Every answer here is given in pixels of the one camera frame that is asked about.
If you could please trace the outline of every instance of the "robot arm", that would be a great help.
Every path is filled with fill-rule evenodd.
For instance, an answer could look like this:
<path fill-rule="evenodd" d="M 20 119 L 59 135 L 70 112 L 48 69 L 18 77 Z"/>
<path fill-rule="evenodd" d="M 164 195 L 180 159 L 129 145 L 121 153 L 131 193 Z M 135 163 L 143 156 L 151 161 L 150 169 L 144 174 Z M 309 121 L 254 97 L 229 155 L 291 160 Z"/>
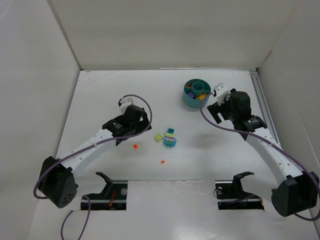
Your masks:
<path fill-rule="evenodd" d="M 125 136 L 139 134 L 150 125 L 145 110 L 133 105 L 131 98 L 119 102 L 119 106 L 122 115 L 106 122 L 102 129 L 88 141 L 62 157 L 61 159 L 67 158 L 68 160 L 54 167 L 38 185 L 38 189 L 58 208 L 65 207 L 74 199 L 78 188 L 75 176 L 78 176 L 86 166 L 105 151 L 125 141 Z M 40 176 L 58 160 L 52 156 L 44 160 Z M 97 175 L 102 177 L 107 184 L 111 181 L 101 172 L 98 172 Z"/>
<path fill-rule="evenodd" d="M 235 130 L 251 132 L 271 142 L 268 144 L 255 136 L 241 133 L 242 138 L 260 154 L 271 169 L 276 183 L 263 180 L 252 172 L 244 172 L 233 177 L 231 189 L 237 195 L 251 193 L 272 202 L 283 217 L 315 207 L 318 197 L 315 186 L 299 166 L 273 148 L 272 145 L 279 148 L 281 146 L 273 139 L 263 120 L 252 115 L 248 94 L 235 89 L 228 90 L 220 83 L 214 88 L 213 95 L 217 102 L 207 109 L 217 124 L 221 123 L 218 116 L 221 114 L 224 120 L 232 121 Z M 314 172 L 311 175 L 319 183 L 318 176 Z"/>

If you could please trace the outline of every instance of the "purple block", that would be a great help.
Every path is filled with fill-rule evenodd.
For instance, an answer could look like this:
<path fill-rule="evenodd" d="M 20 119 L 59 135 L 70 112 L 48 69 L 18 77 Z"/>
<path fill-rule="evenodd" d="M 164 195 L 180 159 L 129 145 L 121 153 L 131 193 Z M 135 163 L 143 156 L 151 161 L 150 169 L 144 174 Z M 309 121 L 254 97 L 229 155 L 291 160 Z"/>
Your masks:
<path fill-rule="evenodd" d="M 189 93 L 187 94 L 187 96 L 188 96 L 189 98 L 192 98 L 192 99 L 195 98 L 195 95 L 194 95 L 192 92 L 189 92 Z"/>

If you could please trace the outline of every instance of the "white table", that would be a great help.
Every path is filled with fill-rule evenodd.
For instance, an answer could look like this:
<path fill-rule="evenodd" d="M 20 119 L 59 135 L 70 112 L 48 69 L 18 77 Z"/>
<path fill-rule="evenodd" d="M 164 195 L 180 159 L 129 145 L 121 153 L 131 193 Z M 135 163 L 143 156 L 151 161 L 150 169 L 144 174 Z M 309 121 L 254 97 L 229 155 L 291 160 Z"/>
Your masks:
<path fill-rule="evenodd" d="M 83 176 L 99 182 L 95 172 L 130 181 L 127 211 L 96 211 L 83 240 L 249 240 L 318 239 L 314 224 L 279 216 L 270 203 L 262 210 L 218 210 L 212 180 L 229 180 L 251 171 L 273 179 L 260 156 L 239 134 L 210 126 L 198 109 L 182 100 L 185 82 L 203 79 L 213 88 L 220 82 L 247 92 L 252 113 L 261 116 L 249 72 L 235 70 L 82 71 L 74 92 L 57 156 L 67 154 L 120 114 L 118 100 L 126 94 L 145 98 L 153 112 L 152 130 L 122 142 L 90 164 Z M 135 104 L 144 107 L 135 100 Z M 222 126 L 232 128 L 231 122 Z M 154 136 L 175 129 L 177 144 L 166 148 Z M 57 240 L 63 218 L 80 208 L 80 196 L 63 209 L 38 203 L 28 240 Z M 77 239 L 85 211 L 75 212 L 65 235 Z M 308 211 L 303 213 L 310 217 Z"/>

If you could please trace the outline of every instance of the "white wall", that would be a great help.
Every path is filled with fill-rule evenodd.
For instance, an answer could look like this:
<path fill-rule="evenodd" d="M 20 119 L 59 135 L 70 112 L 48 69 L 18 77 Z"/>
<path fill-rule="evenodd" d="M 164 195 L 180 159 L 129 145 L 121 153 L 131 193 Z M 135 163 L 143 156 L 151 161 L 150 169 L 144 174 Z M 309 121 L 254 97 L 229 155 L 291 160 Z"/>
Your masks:
<path fill-rule="evenodd" d="M 45 0 L 0 1 L 0 238 L 25 240 L 79 67 Z"/>
<path fill-rule="evenodd" d="M 320 176 L 320 1 L 300 0 L 259 76 L 284 149 Z M 320 220 L 316 223 L 320 232 Z"/>
<path fill-rule="evenodd" d="M 299 0 L 51 0 L 84 69 L 259 67 Z"/>

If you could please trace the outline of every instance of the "teal bowl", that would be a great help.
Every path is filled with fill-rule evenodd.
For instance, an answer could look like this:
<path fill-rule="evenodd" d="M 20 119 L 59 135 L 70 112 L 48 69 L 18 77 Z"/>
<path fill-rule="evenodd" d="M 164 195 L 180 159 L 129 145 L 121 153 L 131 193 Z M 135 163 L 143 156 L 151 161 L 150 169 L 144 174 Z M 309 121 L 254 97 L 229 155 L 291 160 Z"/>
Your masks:
<path fill-rule="evenodd" d="M 210 85 L 201 79 L 191 79 L 187 81 L 183 88 L 183 100 L 191 108 L 199 109 L 202 100 L 197 99 L 203 94 L 211 93 Z"/>

